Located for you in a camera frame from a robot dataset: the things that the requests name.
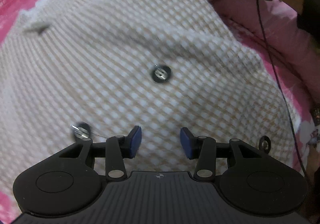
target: crosshair logo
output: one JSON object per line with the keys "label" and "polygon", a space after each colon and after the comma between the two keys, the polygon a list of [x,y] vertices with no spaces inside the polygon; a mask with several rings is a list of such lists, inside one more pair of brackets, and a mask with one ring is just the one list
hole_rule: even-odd
{"label": "crosshair logo", "polygon": [[156,177],[157,177],[158,179],[161,179],[161,178],[164,177],[164,175],[163,175],[162,173],[158,173],[158,174],[156,175]]}

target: pink pillow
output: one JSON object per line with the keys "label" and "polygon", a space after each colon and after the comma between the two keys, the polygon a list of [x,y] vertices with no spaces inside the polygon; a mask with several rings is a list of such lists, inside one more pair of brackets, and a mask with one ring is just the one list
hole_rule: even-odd
{"label": "pink pillow", "polygon": [[[212,5],[218,14],[262,39],[256,0],[214,0]],[[261,0],[260,13],[268,43],[293,65],[313,98],[320,102],[320,56],[315,53],[311,35],[297,28],[297,13],[278,0]]]}

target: ribbed black surface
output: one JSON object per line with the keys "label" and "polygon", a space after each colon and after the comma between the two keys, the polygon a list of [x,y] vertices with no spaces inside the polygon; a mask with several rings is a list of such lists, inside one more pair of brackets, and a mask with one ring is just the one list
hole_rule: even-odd
{"label": "ribbed black surface", "polygon": [[90,207],[72,216],[42,219],[22,214],[14,224],[308,224],[297,213],[277,218],[250,216],[224,202],[214,186],[187,172],[133,172],[110,183]]}

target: black sleeve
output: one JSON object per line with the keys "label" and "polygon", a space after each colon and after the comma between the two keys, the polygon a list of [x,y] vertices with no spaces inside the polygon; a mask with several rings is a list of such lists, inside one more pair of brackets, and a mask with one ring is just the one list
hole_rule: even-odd
{"label": "black sleeve", "polygon": [[302,15],[298,14],[297,26],[320,41],[320,0],[303,0]]}

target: blue rubber tip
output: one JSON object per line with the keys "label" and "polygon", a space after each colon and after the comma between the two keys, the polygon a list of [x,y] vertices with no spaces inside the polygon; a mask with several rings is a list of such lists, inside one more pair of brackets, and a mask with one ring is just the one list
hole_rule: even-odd
{"label": "blue rubber tip", "polygon": [[131,140],[130,152],[129,152],[130,159],[136,156],[137,151],[141,144],[141,140],[142,140],[142,129],[141,127],[139,127]]}
{"label": "blue rubber tip", "polygon": [[184,153],[187,156],[187,158],[191,159],[192,158],[192,149],[191,149],[190,139],[187,136],[187,134],[183,131],[182,128],[180,130],[180,143],[182,145],[182,148],[183,148]]}

